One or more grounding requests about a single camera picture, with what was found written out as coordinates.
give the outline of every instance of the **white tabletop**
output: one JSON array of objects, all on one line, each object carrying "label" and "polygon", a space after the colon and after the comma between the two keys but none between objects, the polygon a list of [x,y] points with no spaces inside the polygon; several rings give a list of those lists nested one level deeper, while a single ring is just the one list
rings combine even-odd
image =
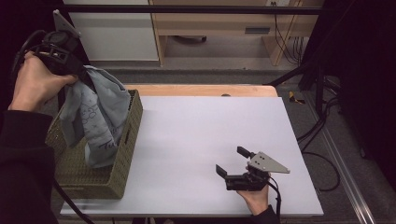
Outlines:
[{"label": "white tabletop", "polygon": [[[323,215],[295,135],[278,97],[142,96],[144,113],[121,200],[74,200],[90,216],[243,217],[244,200],[228,191],[228,175],[244,173],[241,146],[288,167],[272,174],[282,216]],[[270,189],[270,204],[276,193]],[[61,214],[74,215],[65,204]]]}]

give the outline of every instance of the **floor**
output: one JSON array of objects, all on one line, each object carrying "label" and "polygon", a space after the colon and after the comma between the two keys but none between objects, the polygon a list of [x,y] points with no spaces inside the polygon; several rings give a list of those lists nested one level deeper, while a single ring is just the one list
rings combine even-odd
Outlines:
[{"label": "floor", "polygon": [[[108,68],[111,74],[124,83],[205,83],[205,84],[256,84],[268,83],[281,77],[296,65],[283,58],[279,66],[272,66],[259,37],[208,36],[206,42],[198,39],[170,37],[163,66],[135,63]],[[296,136],[307,132],[316,122],[315,113],[309,103],[314,98],[312,91],[301,92],[297,88],[300,77],[294,77],[276,87],[284,99],[290,122]],[[295,99],[305,104],[290,101],[290,92]],[[325,91],[325,100],[333,98],[331,91]],[[282,223],[396,223],[396,193],[382,176],[374,161],[365,160],[359,152],[359,144],[350,131],[342,108],[333,106],[325,128],[306,149],[332,160],[335,147],[350,172],[358,193],[367,204],[372,220],[362,220],[352,204],[354,196],[348,194],[350,184],[341,185],[330,192],[318,192],[324,210],[323,217],[285,217]],[[326,189],[334,185],[336,175],[333,168],[321,158],[304,155],[314,185]],[[54,201],[53,210],[59,214],[62,201]],[[79,223],[77,219],[59,216],[61,223]],[[97,223],[112,223],[109,218],[99,218]],[[117,219],[116,223],[131,223],[129,219]],[[202,223],[230,223],[224,219]],[[183,223],[198,223],[190,219]]]}]

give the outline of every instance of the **black sleeve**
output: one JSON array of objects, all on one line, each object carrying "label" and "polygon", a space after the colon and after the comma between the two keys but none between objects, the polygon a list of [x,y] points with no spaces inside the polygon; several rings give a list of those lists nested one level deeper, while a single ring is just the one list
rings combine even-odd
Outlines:
[{"label": "black sleeve", "polygon": [[52,117],[9,110],[0,134],[1,223],[58,223],[50,208],[53,149],[45,145]]},{"label": "black sleeve", "polygon": [[271,204],[268,205],[267,210],[261,212],[257,216],[252,216],[251,219],[256,224],[279,224],[280,223]]}]

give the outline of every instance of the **human arm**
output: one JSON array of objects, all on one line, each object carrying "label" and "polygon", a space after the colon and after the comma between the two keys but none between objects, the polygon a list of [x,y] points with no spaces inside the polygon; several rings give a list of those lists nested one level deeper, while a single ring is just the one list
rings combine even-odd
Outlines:
[{"label": "human arm", "polygon": [[50,209],[53,149],[45,144],[52,117],[36,112],[75,80],[53,75],[32,53],[26,54],[0,134],[2,223],[57,223]]},{"label": "human arm", "polygon": [[268,205],[268,185],[259,191],[238,190],[237,193],[245,200],[248,209],[252,213],[251,219],[257,224],[280,223],[274,209]]}]

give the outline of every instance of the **green woven basket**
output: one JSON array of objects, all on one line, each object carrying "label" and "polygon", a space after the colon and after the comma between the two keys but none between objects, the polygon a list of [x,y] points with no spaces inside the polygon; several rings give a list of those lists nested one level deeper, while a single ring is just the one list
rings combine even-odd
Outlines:
[{"label": "green woven basket", "polygon": [[83,138],[75,147],[67,147],[59,115],[47,135],[47,144],[55,150],[55,178],[72,199],[120,199],[131,167],[134,144],[139,131],[143,106],[138,91],[129,91],[131,104],[115,162],[92,169],[85,163]]}]

